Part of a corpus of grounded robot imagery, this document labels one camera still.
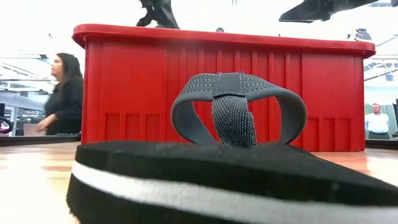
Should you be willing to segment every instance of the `wooden table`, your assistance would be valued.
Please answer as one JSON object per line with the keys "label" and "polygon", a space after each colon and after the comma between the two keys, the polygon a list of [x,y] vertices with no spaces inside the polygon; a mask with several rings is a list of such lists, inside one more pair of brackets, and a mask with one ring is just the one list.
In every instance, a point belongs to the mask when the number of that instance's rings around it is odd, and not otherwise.
{"label": "wooden table", "polygon": [[[78,144],[0,147],[0,223],[78,223],[65,203]],[[398,151],[366,149],[315,155],[398,186]]]}

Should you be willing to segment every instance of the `red container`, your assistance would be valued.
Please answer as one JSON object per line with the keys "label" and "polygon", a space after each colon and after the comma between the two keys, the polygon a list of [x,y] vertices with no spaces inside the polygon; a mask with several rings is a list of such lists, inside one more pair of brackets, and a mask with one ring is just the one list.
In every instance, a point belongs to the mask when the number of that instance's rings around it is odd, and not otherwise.
{"label": "red container", "polygon": [[[219,32],[83,24],[73,40],[86,49],[82,143],[135,139],[185,141],[170,109],[192,76],[237,72],[257,75],[299,94],[307,125],[294,145],[308,151],[365,148],[365,42],[263,37]],[[197,112],[216,136],[210,103]],[[259,142],[277,140],[275,99],[250,103]]]}

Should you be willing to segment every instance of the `black top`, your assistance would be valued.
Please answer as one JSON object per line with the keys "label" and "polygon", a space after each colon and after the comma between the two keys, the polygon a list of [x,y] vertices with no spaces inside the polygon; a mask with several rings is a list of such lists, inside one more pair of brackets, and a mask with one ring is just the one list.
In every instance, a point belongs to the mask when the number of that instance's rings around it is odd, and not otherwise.
{"label": "black top", "polygon": [[58,85],[44,106],[45,116],[55,114],[57,120],[47,127],[46,135],[78,134],[81,131],[83,104],[83,80],[74,78],[67,81],[60,93]]}

